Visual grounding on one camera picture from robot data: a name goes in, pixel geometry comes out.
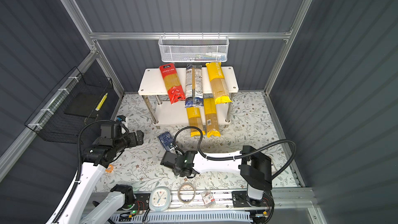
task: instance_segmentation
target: clock hand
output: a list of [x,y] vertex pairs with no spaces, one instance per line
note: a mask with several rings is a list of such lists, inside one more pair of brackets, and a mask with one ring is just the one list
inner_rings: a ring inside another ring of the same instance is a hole
[[161,196],[159,196],[158,203],[159,203],[159,201],[160,201],[160,199],[162,198],[163,195],[164,195],[164,193],[163,193]]

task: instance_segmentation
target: white wire basket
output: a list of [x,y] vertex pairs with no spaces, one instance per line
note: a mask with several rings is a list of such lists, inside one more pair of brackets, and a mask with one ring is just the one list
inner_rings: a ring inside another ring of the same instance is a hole
[[163,62],[226,62],[229,39],[159,38]]

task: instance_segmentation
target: blue spaghetti package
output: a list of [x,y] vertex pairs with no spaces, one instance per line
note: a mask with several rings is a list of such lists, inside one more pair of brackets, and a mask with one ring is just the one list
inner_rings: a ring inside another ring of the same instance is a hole
[[185,107],[203,107],[202,65],[187,65]]

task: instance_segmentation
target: spaghetti package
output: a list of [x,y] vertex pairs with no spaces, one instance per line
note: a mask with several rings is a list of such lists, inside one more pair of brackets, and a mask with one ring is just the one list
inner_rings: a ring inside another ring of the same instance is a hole
[[206,130],[207,137],[220,137],[220,129],[218,128],[216,105],[213,98],[204,99],[205,115],[206,115]]
[[203,107],[202,65],[187,65],[185,107]]
[[206,63],[207,73],[209,74],[210,86],[213,91],[214,103],[232,102],[229,98],[228,87],[226,86],[224,74],[221,69],[221,62]]
[[170,98],[170,103],[176,103],[177,101],[184,101],[185,94],[182,90],[180,80],[178,79],[176,67],[173,63],[162,65],[159,67],[162,73],[164,85],[166,86],[167,94]]
[[[203,128],[202,118],[200,117],[200,111],[197,107],[187,108],[188,121],[190,127],[197,127],[202,130],[203,135],[206,135],[205,129]],[[191,137],[200,136],[200,132],[196,129],[191,129]]]

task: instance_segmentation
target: wire mesh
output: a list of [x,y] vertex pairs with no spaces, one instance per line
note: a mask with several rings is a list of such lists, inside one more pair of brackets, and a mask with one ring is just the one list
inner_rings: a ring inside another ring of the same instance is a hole
[[159,38],[163,62],[226,62],[229,39]]
[[[41,117],[36,122],[31,122],[32,118],[29,118],[25,125],[45,141],[76,143],[78,132],[83,126],[109,118],[101,111],[109,101],[105,100],[98,111],[96,107],[110,90],[113,90],[110,78],[79,73],[65,88],[58,89],[58,96],[47,108],[40,110]],[[86,117],[67,114],[66,110],[72,103],[79,103],[73,101],[80,94],[91,96],[94,107],[87,110],[90,113]],[[99,128],[89,128],[84,132],[82,140],[99,135]]]

